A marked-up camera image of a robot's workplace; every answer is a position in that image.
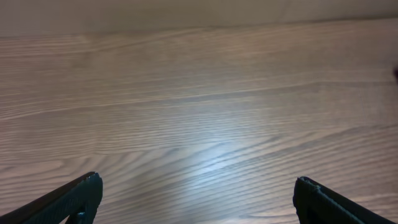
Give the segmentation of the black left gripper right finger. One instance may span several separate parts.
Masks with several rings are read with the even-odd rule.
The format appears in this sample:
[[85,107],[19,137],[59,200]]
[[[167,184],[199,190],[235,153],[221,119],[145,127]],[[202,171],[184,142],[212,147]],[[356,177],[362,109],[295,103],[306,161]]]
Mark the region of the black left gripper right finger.
[[394,224],[304,176],[295,182],[293,205],[300,224]]

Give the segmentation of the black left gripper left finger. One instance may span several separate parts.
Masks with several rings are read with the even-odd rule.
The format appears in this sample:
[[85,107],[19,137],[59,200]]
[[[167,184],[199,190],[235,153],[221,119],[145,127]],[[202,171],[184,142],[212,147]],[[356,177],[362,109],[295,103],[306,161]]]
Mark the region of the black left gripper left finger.
[[92,224],[103,198],[103,181],[97,172],[81,177],[1,216],[10,224]]

